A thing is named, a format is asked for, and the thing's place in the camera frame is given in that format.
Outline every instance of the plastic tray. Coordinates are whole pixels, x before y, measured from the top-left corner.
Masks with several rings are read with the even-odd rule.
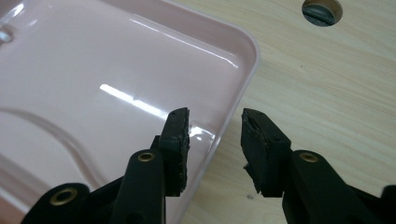
[[[0,0],[0,221],[48,189],[96,189],[188,107],[188,187],[178,223],[258,64],[250,35],[159,0]]]

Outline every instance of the light wood surface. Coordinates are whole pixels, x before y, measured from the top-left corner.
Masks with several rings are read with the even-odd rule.
[[[332,27],[305,20],[303,0],[179,0],[232,22],[262,58],[183,224],[286,223],[280,199],[264,199],[243,170],[241,114],[267,114],[292,149],[324,156],[344,180],[379,196],[396,184],[396,1],[340,0]]]

